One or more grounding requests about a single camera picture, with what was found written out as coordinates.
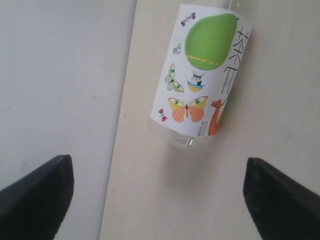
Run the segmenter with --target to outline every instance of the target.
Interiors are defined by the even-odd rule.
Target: orange giraffe illustration
[[[220,108],[224,105],[224,103],[222,102],[221,99],[219,99],[217,101],[214,101],[211,104],[211,107],[214,107],[215,111],[214,111],[214,114],[212,116],[212,119],[211,119],[211,122],[210,122],[210,126],[209,126],[209,132],[208,132],[209,136],[215,135],[217,133],[217,130],[218,130],[218,117],[219,117],[219,113],[220,113]]]

